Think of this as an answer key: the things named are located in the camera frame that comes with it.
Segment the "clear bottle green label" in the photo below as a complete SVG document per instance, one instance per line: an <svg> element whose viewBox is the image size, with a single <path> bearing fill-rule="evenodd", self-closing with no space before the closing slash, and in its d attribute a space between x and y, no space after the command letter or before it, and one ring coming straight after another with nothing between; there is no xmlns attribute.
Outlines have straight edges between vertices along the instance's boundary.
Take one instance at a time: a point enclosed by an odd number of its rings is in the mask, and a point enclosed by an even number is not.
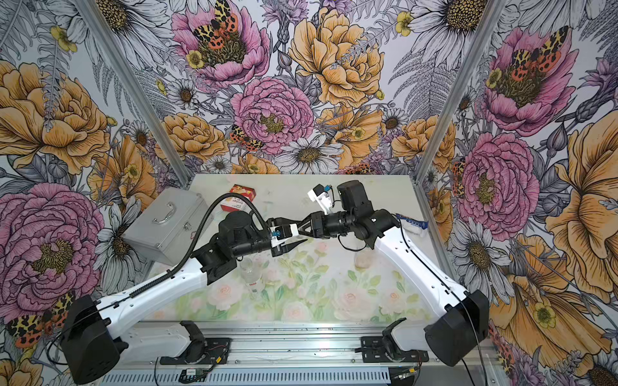
<svg viewBox="0 0 618 386"><path fill-rule="evenodd" d="M355 253L354 266L357 270L368 270L374 262L374 253L371 250L364 250Z"/></svg>

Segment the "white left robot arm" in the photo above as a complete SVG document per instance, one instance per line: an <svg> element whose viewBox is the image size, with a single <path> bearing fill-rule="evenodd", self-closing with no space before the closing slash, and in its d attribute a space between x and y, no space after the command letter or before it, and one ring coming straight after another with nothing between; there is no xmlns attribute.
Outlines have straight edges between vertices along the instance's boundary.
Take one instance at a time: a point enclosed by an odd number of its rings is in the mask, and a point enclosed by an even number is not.
<svg viewBox="0 0 618 386"><path fill-rule="evenodd" d="M278 257L305 241L297 224L271 219L258 228L252 215L232 212L200 248L191 246L172 269L98 301L86 295L71 305L58 343L76 384L88 384L112 370L130 344L122 338L153 310L208 286L235 270L246 256Z"/></svg>

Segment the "clear bottle white label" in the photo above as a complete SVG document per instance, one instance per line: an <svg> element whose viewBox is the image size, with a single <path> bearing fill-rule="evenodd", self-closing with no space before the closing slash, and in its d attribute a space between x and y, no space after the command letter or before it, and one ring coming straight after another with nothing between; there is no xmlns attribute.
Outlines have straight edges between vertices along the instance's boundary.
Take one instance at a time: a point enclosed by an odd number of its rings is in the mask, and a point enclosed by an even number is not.
<svg viewBox="0 0 618 386"><path fill-rule="evenodd" d="M239 265L241 277L246 282L248 291L251 294L259 294L264 289L262 281L262 267L249 257L245 257Z"/></svg>

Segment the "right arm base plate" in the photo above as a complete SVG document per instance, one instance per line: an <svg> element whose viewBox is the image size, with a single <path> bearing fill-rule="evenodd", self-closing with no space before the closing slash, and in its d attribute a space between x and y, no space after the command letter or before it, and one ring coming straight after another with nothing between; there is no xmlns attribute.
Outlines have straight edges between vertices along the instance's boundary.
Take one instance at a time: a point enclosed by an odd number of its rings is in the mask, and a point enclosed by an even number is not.
<svg viewBox="0 0 618 386"><path fill-rule="evenodd" d="M402 351L392 339L384 336L363 336L360 339L360 347L354 352L361 354L364 363L426 363L430 359L428 352Z"/></svg>

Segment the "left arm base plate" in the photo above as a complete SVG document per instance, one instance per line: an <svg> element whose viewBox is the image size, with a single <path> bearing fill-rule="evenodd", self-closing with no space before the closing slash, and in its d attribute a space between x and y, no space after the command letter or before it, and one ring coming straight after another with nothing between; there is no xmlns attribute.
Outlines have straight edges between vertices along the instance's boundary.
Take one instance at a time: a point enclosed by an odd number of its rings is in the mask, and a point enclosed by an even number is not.
<svg viewBox="0 0 618 386"><path fill-rule="evenodd" d="M232 339L212 338L192 340L177 356L164 356L161 365L217 365L226 364Z"/></svg>

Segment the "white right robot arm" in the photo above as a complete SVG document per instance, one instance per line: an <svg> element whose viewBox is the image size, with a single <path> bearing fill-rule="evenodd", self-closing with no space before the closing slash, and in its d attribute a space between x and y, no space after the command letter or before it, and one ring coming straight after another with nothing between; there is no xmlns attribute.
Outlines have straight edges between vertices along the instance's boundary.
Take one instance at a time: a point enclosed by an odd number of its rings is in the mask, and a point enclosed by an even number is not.
<svg viewBox="0 0 618 386"><path fill-rule="evenodd" d="M341 211L333 210L333 189L318 184L307 196L320 210L292 222L293 232L315 239L352 233L367 247L388 257L417 287L429 308L429 323L419 326L400 318L384 329L380 346L388 359L402 360L407 354L428 351L449 367L462 363L489 333L489 299L444 273L406 235L399 217L373 207L360 181L342 183L336 190Z"/></svg>

